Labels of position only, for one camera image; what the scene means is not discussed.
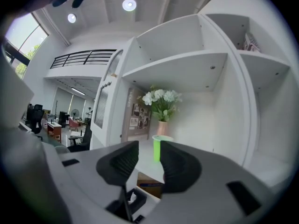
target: ceiling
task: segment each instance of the ceiling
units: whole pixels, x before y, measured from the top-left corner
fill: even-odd
[[[71,40],[79,33],[109,23],[131,24],[143,22],[154,27],[163,22],[197,13],[209,0],[135,0],[133,12],[122,8],[124,0],[84,0],[79,8],[72,8],[72,0],[59,7],[48,5],[45,10],[55,28]],[[73,13],[77,21],[73,24],[67,15]]]
[[[89,98],[95,99],[100,84],[100,79],[77,79],[77,78],[60,78],[52,79],[54,83],[59,85],[61,88],[69,90],[71,93],[76,94],[80,97],[88,96]],[[73,91],[71,88],[85,94],[85,96],[80,95],[76,91]]]

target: pink vase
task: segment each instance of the pink vase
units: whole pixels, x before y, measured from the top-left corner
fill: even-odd
[[[157,135],[167,135],[168,134],[168,123],[159,121]]]

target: green cup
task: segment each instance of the green cup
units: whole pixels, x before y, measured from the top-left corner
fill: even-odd
[[[160,161],[160,148],[161,148],[161,141],[170,141],[173,142],[173,138],[166,136],[166,135],[154,135],[154,161]]]

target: tree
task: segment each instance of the tree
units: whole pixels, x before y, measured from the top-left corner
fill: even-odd
[[[39,48],[39,46],[40,46],[40,44],[35,45],[35,46],[33,47],[33,51],[30,50],[30,51],[25,55],[25,57],[27,57],[29,60],[31,60],[32,57],[33,57],[33,55],[36,53],[37,49]]]
[[[23,75],[25,73],[27,66],[24,65],[23,63],[18,64],[18,66],[15,68],[15,72],[19,76],[19,78],[23,78]]]
[[[35,54],[36,50],[39,48],[40,44],[38,45],[35,45],[33,47],[33,51],[29,51],[27,54],[25,54],[25,57],[27,57],[29,60],[32,59],[33,55]],[[23,63],[20,63],[18,64],[18,66],[15,68],[15,72],[16,74],[21,78],[23,79],[23,75],[25,73],[25,70],[26,70],[27,66]]]

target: metal railing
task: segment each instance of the metal railing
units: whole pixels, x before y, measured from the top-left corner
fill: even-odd
[[[85,50],[70,53],[55,58],[51,68],[64,67],[69,65],[107,65],[111,55],[115,52],[114,49],[106,50]]]

